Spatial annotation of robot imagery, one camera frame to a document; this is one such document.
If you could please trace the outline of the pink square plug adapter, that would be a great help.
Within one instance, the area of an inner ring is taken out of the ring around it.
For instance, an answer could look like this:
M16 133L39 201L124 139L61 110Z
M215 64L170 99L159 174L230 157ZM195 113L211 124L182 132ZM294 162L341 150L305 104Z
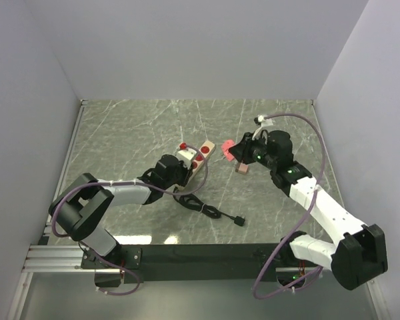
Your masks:
M229 152L229 149L234 145L235 142L232 139L228 139L221 146L221 150L226 160L228 160L229 162L232 162L235 159L234 156Z

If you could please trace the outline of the beige power strip red sockets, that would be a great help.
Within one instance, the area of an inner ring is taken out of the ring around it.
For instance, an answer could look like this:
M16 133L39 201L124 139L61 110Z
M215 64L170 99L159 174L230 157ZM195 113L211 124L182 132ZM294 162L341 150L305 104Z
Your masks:
M212 143L211 141L206 140L202 146L199 148L199 152L197 152L196 158L193 160L191 167L188 169L189 170L189 178L185 184L185 186L178 185L178 189L180 191L184 190L188 183L196 176L197 172L202 168L204 165L205 161L208 161L211 155L213 154L214 150L216 148L216 145Z

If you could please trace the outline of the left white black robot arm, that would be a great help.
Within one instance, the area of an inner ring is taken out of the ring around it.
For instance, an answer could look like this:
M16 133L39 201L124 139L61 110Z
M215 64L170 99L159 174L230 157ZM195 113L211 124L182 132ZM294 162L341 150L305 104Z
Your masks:
M88 246L106 268L122 266L121 245L99 225L105 212L113 206L152 204L172 186L186 186L192 172L191 160L164 155L153 168L132 181L113 183L84 173L50 205L52 232Z

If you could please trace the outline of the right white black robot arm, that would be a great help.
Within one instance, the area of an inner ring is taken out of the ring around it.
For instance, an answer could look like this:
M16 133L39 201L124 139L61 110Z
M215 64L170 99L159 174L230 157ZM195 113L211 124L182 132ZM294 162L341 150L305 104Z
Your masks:
M290 135L276 130L266 136L244 134L229 148L242 164L257 162L270 171L274 185L294 200L327 232L331 242L315 239L298 229L282 238L265 262L267 269L275 257L288 266L309 261L332 272L348 290L387 272L385 234L378 225L366 225L332 198L309 170L293 156Z

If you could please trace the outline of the dusty pink plug adapter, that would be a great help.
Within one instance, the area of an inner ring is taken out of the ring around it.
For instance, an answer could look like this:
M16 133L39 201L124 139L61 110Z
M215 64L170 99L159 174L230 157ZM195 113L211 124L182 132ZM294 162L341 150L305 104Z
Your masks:
M238 163L235 166L235 172L242 175L246 175L249 172L249 166L244 163Z

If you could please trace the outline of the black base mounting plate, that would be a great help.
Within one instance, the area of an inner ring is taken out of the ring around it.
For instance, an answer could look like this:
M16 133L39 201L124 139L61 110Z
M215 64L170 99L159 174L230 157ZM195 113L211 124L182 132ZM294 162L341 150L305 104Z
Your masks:
M255 279L278 243L240 243L205 245L121 245L121 259L113 262L146 281L202 281ZM262 280L277 281L277 270L298 271L299 260L275 258ZM91 250L83 254L82 270L95 270L100 287L118 287L118 276L100 262Z

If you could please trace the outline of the aluminium extrusion rail front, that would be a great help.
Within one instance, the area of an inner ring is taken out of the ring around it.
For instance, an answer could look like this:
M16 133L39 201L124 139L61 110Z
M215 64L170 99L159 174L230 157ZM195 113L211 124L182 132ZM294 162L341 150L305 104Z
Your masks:
M126 245L152 245L152 244L126 244ZM29 248L25 263L24 272L32 273L64 273L64 272L93 272L81 269L83 254L90 249L81 249L78 245L48 246L34 245ZM118 273L122 266L114 265L108 261L102 262L112 268L111 272Z

